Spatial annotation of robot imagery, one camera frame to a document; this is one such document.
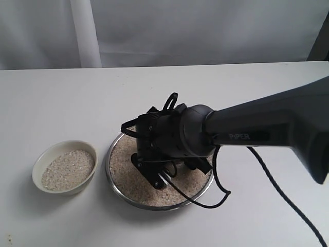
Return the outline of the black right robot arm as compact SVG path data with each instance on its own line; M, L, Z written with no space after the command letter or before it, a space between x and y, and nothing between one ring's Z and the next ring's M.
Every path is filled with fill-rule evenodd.
M180 104L140 115L137 153L144 161L207 157L215 146L292 148L315 182L328 174L328 78L215 111Z

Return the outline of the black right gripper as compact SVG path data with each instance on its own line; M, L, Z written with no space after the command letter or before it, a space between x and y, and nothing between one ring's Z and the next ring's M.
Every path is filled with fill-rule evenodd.
M138 116L136 139L138 157L144 161L168 161L188 156L181 140L180 120L187 106L182 103L171 110L158 110L151 107L145 114ZM212 165L207 157L184 158L190 170L200 170L208 174Z

